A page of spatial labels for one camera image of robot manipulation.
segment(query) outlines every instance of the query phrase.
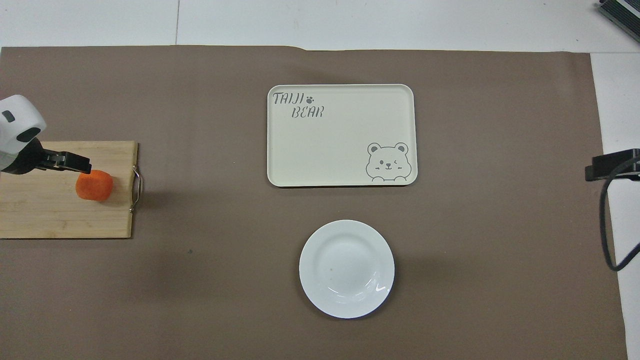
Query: metal handle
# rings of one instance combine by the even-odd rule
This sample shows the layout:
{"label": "metal handle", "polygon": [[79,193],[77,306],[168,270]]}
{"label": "metal handle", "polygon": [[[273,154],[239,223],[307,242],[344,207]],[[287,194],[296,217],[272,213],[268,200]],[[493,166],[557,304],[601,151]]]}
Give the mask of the metal handle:
{"label": "metal handle", "polygon": [[142,190],[144,189],[144,183],[145,183],[142,178],[142,175],[140,175],[140,171],[137,165],[133,165],[133,174],[134,174],[134,178],[133,178],[134,183],[136,182],[136,177],[138,178],[138,191],[136,192],[136,200],[133,201],[133,204],[131,204],[131,207],[129,208],[130,213],[133,213],[133,210],[136,207],[138,201],[140,201],[140,197],[142,196]]}

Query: cartoon bear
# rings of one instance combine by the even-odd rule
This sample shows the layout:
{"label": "cartoon bear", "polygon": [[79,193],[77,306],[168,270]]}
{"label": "cartoon bear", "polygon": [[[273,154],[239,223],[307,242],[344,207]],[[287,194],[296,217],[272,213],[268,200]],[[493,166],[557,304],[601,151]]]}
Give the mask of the cartoon bear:
{"label": "cartoon bear", "polygon": [[406,157],[409,148],[405,143],[383,147],[374,142],[369,144],[368,150],[367,175],[371,177],[371,181],[395,181],[398,178],[406,180],[411,174],[411,165]]}

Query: orange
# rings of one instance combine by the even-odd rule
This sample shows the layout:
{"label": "orange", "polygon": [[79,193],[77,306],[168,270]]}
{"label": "orange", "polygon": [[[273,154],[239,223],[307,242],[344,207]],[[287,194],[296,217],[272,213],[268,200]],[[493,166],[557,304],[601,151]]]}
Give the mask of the orange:
{"label": "orange", "polygon": [[105,201],[113,190],[113,178],[100,170],[91,170],[91,174],[80,173],[76,181],[76,194],[81,199]]}

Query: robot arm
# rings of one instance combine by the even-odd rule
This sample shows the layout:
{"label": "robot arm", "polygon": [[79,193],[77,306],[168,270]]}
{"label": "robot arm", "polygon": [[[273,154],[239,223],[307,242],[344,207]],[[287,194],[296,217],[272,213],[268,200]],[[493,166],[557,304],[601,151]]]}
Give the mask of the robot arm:
{"label": "robot arm", "polygon": [[43,149],[36,135],[47,128],[41,114],[26,97],[0,100],[0,171],[26,174],[40,170],[91,172],[89,159],[67,151]]}

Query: bear ear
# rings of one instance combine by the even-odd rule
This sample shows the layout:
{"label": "bear ear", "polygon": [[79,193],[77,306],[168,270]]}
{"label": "bear ear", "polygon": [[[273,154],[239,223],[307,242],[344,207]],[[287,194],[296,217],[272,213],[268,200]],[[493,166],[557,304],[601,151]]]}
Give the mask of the bear ear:
{"label": "bear ear", "polygon": [[377,151],[378,149],[380,149],[380,144],[378,144],[377,142],[372,142],[367,147],[367,150],[369,151],[369,155],[373,154],[373,152]]}
{"label": "bear ear", "polygon": [[396,149],[400,150],[403,154],[406,154],[407,152],[409,152],[409,148],[403,142],[397,143],[396,146],[394,146],[394,147]]}

